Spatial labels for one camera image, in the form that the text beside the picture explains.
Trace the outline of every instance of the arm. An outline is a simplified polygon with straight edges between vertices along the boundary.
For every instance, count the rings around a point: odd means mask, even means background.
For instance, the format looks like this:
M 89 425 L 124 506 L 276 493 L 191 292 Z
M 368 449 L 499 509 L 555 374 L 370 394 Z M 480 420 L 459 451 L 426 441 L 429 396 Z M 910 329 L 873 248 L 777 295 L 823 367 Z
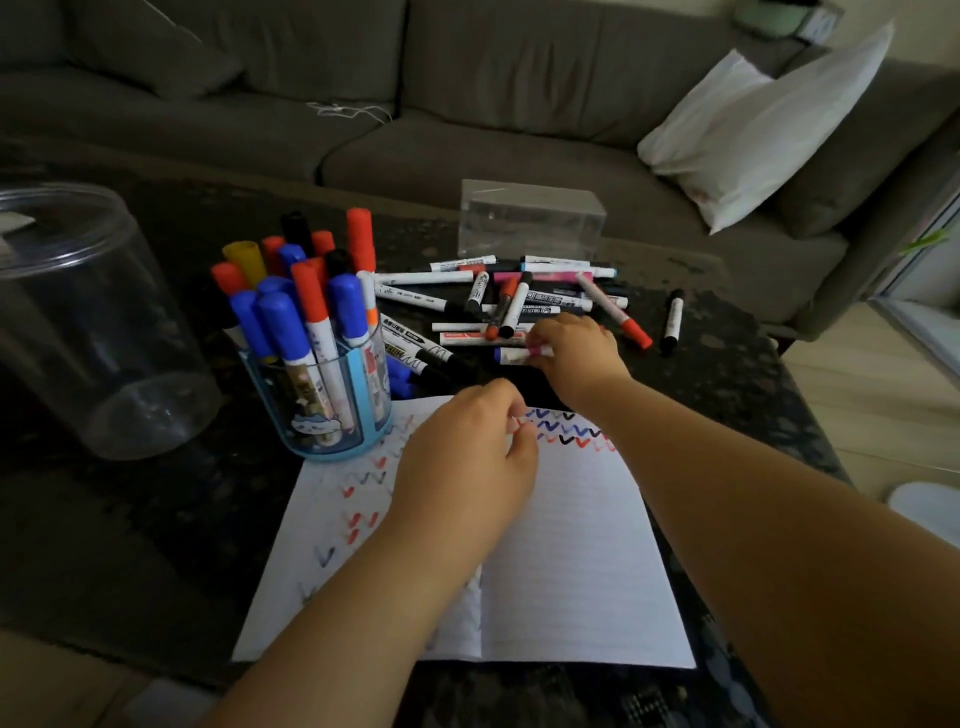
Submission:
M 633 381 L 590 319 L 562 315 L 531 335 L 555 353 L 532 363 L 616 444 L 781 719 L 947 725 L 960 715 L 960 551 Z
M 390 725 L 414 662 L 533 492 L 537 432 L 509 382 L 471 387 L 404 448 L 380 527 L 213 710 L 204 728 Z

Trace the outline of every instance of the clear plastic cylinder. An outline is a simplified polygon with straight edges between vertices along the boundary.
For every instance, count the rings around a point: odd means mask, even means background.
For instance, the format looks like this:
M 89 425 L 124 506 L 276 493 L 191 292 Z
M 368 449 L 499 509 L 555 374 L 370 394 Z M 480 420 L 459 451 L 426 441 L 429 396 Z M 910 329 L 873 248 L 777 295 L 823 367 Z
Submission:
M 0 235 L 0 359 L 88 449 L 150 457 L 210 424 L 220 391 L 114 192 L 0 189 Z

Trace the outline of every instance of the sofa armrest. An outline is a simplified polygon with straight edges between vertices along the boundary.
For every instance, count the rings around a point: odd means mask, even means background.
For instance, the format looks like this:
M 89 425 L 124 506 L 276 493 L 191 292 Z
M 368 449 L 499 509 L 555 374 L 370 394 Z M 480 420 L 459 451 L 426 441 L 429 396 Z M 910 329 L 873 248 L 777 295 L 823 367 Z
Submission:
M 800 337 L 815 339 L 836 321 L 958 190 L 960 111 L 840 225 L 850 247 L 791 322 Z

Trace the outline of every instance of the notebook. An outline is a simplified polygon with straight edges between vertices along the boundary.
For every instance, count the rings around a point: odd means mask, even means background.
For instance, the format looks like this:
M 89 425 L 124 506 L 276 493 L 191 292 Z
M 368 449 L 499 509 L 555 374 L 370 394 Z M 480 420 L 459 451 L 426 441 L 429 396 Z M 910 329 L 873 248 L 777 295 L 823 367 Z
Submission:
M 259 658 L 369 538 L 390 507 L 404 444 L 447 400 L 394 402 L 394 424 L 373 450 L 304 463 L 234 660 Z M 422 659 L 695 667 L 643 500 L 616 448 L 570 412 L 526 417 L 539 431 L 534 493 Z

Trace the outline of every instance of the white pillow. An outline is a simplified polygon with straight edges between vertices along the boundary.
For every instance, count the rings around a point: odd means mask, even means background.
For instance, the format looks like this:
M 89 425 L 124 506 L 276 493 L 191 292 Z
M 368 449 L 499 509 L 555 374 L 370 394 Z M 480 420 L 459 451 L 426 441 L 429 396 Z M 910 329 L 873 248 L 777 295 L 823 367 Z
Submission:
M 700 208 L 710 234 L 739 222 L 806 164 L 883 61 L 893 23 L 771 80 L 735 51 L 637 144 Z

